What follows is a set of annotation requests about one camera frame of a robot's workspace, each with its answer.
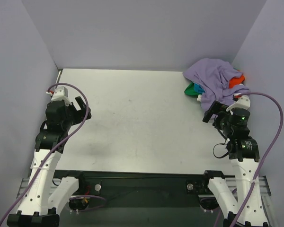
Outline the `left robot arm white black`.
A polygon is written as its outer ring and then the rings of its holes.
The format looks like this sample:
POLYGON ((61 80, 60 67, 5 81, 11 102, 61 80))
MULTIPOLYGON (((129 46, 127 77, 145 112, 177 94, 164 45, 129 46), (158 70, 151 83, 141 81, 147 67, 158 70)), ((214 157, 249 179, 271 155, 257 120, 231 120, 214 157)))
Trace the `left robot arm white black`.
POLYGON ((7 212, 9 227, 57 227, 60 213, 71 195, 80 195, 86 183, 75 176, 62 178, 53 194, 50 189, 57 164, 63 154, 67 140, 78 129, 69 132, 72 126, 83 126, 91 118, 87 98, 75 98, 80 109, 65 95, 52 97, 45 110, 46 119, 35 139, 33 168, 26 189, 12 207, 16 213, 7 212))

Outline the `purple t shirt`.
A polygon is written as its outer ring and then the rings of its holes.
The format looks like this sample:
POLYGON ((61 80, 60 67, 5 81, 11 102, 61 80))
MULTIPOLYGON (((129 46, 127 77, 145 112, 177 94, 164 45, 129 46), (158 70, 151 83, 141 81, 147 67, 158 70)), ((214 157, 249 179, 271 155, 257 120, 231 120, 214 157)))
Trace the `purple t shirt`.
POLYGON ((214 101, 231 105, 234 103, 234 94, 249 92, 249 88, 243 84, 229 88, 230 80, 241 75, 242 72, 234 69, 229 62, 209 58, 199 60, 183 72, 186 79, 203 88, 201 97, 203 111, 207 111, 214 101))

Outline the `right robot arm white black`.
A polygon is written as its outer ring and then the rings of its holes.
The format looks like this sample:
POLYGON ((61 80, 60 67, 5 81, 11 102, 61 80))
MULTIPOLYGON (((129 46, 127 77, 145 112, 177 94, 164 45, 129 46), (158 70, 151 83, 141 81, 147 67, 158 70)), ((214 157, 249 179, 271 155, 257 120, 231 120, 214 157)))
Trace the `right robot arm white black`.
POLYGON ((234 170, 236 193, 233 194, 221 171, 206 171, 200 181, 205 193, 212 193, 224 216, 225 227, 267 227, 268 219, 262 204, 257 168, 260 156, 257 142, 247 127, 250 113, 230 109, 214 101, 205 112, 203 122, 214 118, 213 126, 225 138, 226 156, 234 170))

